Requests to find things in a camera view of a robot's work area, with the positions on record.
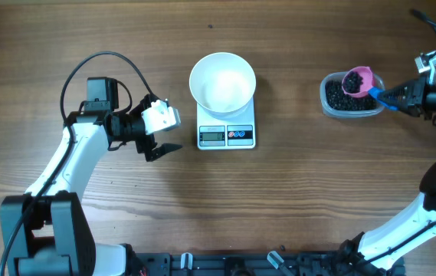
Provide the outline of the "pink scoop blue handle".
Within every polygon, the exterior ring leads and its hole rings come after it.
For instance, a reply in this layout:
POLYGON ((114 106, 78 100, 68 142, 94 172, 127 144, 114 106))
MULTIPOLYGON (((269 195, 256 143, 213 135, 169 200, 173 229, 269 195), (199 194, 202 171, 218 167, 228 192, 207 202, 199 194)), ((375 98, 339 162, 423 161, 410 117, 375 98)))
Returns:
POLYGON ((349 96, 354 97, 354 98, 362 98, 362 97, 366 97, 369 95, 373 99, 375 99, 379 104, 381 104, 382 106, 384 106, 390 110, 398 111, 397 107, 395 107, 393 105, 386 104, 379 99, 379 96, 381 95, 381 92, 383 92, 383 90, 375 87, 375 78, 374 78, 374 74, 373 74, 370 67, 358 66, 358 67, 354 67, 350 71, 355 71, 355 72, 359 73, 363 78, 363 84, 360 87, 359 93, 348 94, 343 90, 344 94, 349 95, 349 96))

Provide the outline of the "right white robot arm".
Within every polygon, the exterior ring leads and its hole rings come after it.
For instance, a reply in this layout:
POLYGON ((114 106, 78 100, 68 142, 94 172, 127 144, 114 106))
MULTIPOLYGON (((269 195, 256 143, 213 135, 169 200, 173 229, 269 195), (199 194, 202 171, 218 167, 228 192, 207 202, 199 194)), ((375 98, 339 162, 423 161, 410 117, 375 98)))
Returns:
MULTIPOLYGON (((372 88, 370 96, 388 108, 436 119, 436 85, 423 78, 391 90, 372 88)), ((352 251, 345 257, 346 273, 378 275, 392 268, 403 255, 436 236, 436 163, 425 173, 419 194, 405 209, 384 225, 348 241, 352 251)))

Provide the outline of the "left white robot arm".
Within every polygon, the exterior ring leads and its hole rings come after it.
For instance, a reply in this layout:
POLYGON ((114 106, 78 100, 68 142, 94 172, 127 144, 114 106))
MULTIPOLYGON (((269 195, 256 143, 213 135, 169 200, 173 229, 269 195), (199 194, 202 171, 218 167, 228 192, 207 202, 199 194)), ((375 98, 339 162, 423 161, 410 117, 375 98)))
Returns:
POLYGON ((152 162, 179 146, 154 139, 181 123, 166 100, 148 93, 137 106, 119 108, 122 82, 90 77, 87 98, 69 114, 63 138, 38 179, 23 195, 6 197, 0 206, 5 275, 146 275, 131 245, 97 244, 81 199, 100 159, 134 142, 152 162))

